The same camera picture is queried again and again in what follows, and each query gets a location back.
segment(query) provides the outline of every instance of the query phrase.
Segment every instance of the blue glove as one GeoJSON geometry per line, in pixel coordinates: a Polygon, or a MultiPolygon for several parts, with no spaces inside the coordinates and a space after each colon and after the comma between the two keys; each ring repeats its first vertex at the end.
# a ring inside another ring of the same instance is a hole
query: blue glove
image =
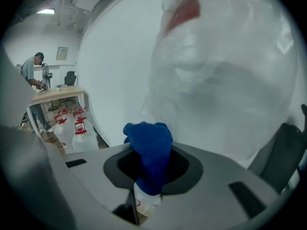
{"type": "Polygon", "coordinates": [[[163,185],[167,183],[166,169],[173,142],[166,124],[128,123],[123,133],[127,136],[124,142],[130,142],[141,156],[142,172],[136,184],[146,194],[160,194],[163,185]]]}

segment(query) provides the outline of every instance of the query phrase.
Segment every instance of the ceiling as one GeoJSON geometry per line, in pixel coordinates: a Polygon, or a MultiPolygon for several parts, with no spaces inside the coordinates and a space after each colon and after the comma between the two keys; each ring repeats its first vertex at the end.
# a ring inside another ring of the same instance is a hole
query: ceiling
{"type": "Polygon", "coordinates": [[[55,10],[54,15],[50,14],[33,14],[26,19],[25,24],[56,24],[62,30],[77,30],[81,32],[87,22],[90,12],[79,9],[71,4],[71,0],[54,0],[50,5],[50,9],[55,10]]]}

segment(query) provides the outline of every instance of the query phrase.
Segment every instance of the clear plastic bag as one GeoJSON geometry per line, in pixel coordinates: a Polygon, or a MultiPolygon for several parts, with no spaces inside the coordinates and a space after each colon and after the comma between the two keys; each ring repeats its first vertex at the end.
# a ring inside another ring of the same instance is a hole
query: clear plastic bag
{"type": "Polygon", "coordinates": [[[296,78],[277,0],[163,0],[143,114],[174,141],[240,161],[274,135],[296,78]]]}

